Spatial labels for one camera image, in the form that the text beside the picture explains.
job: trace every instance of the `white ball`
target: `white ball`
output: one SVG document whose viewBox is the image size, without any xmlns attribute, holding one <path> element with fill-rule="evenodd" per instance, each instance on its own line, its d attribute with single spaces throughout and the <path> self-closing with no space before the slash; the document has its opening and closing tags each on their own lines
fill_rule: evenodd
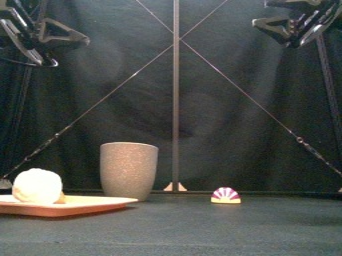
<svg viewBox="0 0 342 256">
<path fill-rule="evenodd" d="M 38 168 L 21 172 L 13 182 L 12 194 L 21 202 L 53 204 L 60 197 L 60 176 Z"/>
</svg>

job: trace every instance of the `dark table surface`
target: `dark table surface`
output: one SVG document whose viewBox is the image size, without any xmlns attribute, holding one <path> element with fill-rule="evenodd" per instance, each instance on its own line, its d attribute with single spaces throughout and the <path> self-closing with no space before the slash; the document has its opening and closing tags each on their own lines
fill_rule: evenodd
<svg viewBox="0 0 342 256">
<path fill-rule="evenodd" d="M 68 218 L 0 215 L 0 255 L 342 255 L 342 201 L 152 194 Z"/>
</svg>

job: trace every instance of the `black fabric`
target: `black fabric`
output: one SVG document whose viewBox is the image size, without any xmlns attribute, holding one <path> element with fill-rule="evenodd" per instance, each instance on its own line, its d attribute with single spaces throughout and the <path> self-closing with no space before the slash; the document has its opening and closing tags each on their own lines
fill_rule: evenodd
<svg viewBox="0 0 342 256">
<path fill-rule="evenodd" d="M 252 28 L 252 19 L 283 10 L 242 0 L 212 12 L 223 2 L 180 1 L 179 180 L 188 190 L 336 192 L 339 175 L 248 98 L 339 168 L 316 45 L 284 49 Z M 111 94 L 20 171 L 49 169 L 65 188 L 99 189 L 100 145 L 135 141 L 160 149 L 153 188 L 164 188 L 172 180 L 172 1 L 51 1 L 47 16 L 91 44 L 56 51 L 59 68 L 32 72 L 12 165 Z M 340 32 L 324 36 L 339 101 Z M 13 72 L 4 66 L 1 77 Z M 1 87 L 8 106 L 14 96 L 2 88 L 16 92 L 21 85 L 10 86 Z M 4 115 L 4 146 L 12 116 Z"/>
</svg>

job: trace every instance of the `diagonal cable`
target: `diagonal cable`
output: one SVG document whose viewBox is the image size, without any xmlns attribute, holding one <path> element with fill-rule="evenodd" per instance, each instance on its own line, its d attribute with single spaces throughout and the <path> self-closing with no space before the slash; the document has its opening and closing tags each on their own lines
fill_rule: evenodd
<svg viewBox="0 0 342 256">
<path fill-rule="evenodd" d="M 143 8 L 148 11 L 148 13 L 155 17 L 155 19 L 163 24 L 163 26 L 168 29 L 167 25 L 157 18 L 157 16 L 151 12 L 151 10 L 141 4 L 139 0 L 136 0 Z M 219 73 L 219 75 L 231 83 L 231 85 L 238 89 L 242 95 L 250 99 L 250 101 L 259 107 L 259 109 L 268 115 L 268 117 L 278 123 L 278 125 L 288 132 L 288 134 L 295 138 L 296 142 L 304 147 L 304 149 L 319 159 L 327 167 L 342 177 L 342 172 L 335 168 L 335 166 L 324 159 L 322 154 L 316 151 L 316 149 L 306 143 L 302 137 L 296 136 L 296 134 L 291 131 L 291 129 L 280 122 L 280 120 L 275 117 L 275 115 L 262 106 L 262 104 L 254 99 L 254 97 L 242 89 L 242 87 L 228 78 L 228 76 L 215 67 L 215 65 L 203 57 L 203 55 L 187 44 L 183 38 L 196 29 L 196 27 L 212 16 L 212 14 L 222 8 L 222 6 L 228 2 L 224 0 L 213 10 L 204 16 L 204 18 L 192 26 L 192 28 L 183 34 L 179 38 L 179 41 L 188 47 L 188 49 L 199 56 L 199 58 L 207 63 L 207 65 Z"/>
</svg>

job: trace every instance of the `metal pole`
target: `metal pole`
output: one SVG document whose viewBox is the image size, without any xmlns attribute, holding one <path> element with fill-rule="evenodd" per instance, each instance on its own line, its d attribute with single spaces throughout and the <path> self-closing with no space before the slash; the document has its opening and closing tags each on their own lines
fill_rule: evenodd
<svg viewBox="0 0 342 256">
<path fill-rule="evenodd" d="M 172 192 L 179 191 L 179 0 L 173 0 Z"/>
</svg>

